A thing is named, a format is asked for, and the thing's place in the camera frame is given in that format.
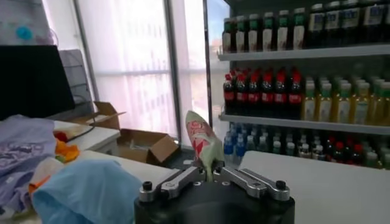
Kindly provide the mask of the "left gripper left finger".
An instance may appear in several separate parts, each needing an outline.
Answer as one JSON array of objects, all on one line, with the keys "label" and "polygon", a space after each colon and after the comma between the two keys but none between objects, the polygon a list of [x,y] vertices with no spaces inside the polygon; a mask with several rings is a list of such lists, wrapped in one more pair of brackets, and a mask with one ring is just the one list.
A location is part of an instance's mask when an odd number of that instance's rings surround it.
[{"label": "left gripper left finger", "polygon": [[186,170],[173,169],[154,184],[145,181],[140,187],[139,201],[153,202],[159,197],[177,198],[180,192],[189,184],[206,180],[206,173],[201,167],[191,166]]}]

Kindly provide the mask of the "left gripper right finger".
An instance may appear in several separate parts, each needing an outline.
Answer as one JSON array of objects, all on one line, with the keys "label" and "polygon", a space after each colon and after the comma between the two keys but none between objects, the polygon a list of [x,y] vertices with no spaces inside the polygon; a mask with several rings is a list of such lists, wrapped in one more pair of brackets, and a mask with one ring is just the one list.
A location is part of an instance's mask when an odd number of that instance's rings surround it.
[{"label": "left gripper right finger", "polygon": [[232,182],[242,188],[252,198],[270,196],[276,201],[288,201],[290,189],[282,180],[272,181],[249,169],[217,168],[213,171],[216,181]]}]

